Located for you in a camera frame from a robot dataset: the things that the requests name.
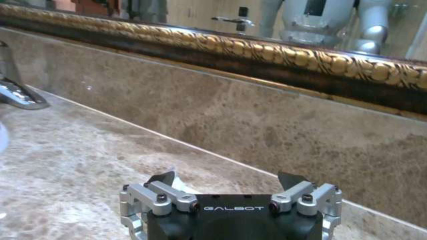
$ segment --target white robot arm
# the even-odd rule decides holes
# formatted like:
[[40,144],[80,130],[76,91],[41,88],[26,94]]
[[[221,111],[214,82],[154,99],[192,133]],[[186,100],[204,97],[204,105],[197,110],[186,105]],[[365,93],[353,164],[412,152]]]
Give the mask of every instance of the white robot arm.
[[341,41],[339,31],[348,24],[353,7],[360,19],[357,51],[379,54],[388,32],[388,8],[392,0],[261,0],[258,34],[270,38],[281,4],[284,30],[281,40],[333,47]]
[[261,0],[260,2],[260,23],[258,35],[264,38],[273,36],[273,27],[277,12],[284,0]]
[[380,47],[388,34],[388,9],[392,0],[360,0],[357,15],[360,19],[360,38],[356,50],[372,54],[380,53]]

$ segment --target marble backsplash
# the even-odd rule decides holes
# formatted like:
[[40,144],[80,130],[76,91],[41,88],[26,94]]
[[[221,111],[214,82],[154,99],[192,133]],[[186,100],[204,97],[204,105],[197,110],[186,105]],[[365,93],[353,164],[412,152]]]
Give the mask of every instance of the marble backsplash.
[[16,30],[0,39],[26,84],[427,227],[425,122]]

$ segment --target bolt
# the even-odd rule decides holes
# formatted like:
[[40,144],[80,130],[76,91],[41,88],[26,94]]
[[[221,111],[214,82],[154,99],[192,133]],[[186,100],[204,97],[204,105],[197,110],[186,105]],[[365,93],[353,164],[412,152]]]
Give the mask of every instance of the bolt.
[[168,196],[164,193],[157,194],[157,203],[164,203],[168,200]]
[[300,198],[301,198],[301,201],[304,203],[312,203],[313,202],[313,196],[311,194],[304,194]]
[[197,202],[194,202],[190,206],[189,206],[189,212],[190,213],[196,213],[200,210],[200,204]]
[[275,203],[273,201],[268,204],[268,209],[269,209],[269,212],[272,214],[277,214],[279,213],[279,205],[277,203]]

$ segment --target chrome faucet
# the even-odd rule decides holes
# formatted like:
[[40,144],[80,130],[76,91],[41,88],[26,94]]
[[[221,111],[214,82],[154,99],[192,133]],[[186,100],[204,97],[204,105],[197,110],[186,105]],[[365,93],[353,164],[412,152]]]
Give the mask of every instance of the chrome faucet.
[[12,50],[2,41],[0,41],[0,102],[26,110],[44,109],[49,106],[46,100],[22,84]]

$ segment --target sink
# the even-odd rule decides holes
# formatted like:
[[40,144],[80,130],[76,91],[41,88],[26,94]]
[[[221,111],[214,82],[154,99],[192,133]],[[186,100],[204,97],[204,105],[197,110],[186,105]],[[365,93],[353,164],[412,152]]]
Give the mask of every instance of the sink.
[[9,142],[6,127],[0,122],[0,153],[6,149]]

